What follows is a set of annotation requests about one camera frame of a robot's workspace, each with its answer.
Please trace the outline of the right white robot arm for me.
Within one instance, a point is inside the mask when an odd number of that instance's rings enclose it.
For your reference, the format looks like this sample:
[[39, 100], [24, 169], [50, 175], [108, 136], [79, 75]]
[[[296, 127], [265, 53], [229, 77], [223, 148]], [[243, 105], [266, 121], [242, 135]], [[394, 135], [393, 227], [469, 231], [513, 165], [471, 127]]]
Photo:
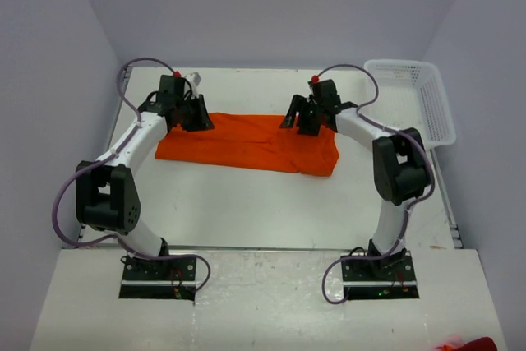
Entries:
[[280, 126], [317, 136], [323, 127], [356, 141], [372, 154], [373, 182], [381, 211], [367, 255], [367, 271], [385, 279], [395, 271], [393, 255], [405, 250], [410, 211], [432, 195], [435, 178], [415, 128], [397, 130], [359, 113], [358, 105], [341, 100], [332, 80], [309, 82], [311, 93], [294, 95]]

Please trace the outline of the orange t shirt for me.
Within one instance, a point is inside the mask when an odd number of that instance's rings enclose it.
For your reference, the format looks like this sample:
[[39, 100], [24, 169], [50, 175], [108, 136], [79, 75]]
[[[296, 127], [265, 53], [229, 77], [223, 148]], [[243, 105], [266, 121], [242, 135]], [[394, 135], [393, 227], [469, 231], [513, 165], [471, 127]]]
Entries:
[[307, 136], [282, 128], [279, 115], [212, 113], [211, 119], [212, 130], [172, 129], [155, 158], [315, 177], [331, 176], [339, 160], [335, 133], [325, 127]]

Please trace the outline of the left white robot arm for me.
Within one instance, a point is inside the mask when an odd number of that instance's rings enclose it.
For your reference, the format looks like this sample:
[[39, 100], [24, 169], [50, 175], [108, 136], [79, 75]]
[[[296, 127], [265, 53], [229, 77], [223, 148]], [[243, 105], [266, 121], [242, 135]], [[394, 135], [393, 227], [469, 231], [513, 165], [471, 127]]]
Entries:
[[75, 181], [77, 220], [114, 237], [131, 254], [143, 259], [141, 269], [162, 279], [171, 268], [167, 244], [141, 218], [135, 176], [148, 154], [177, 126], [185, 132], [214, 128], [197, 92], [197, 72], [162, 75], [159, 88], [137, 109], [131, 126], [95, 162], [82, 161]]

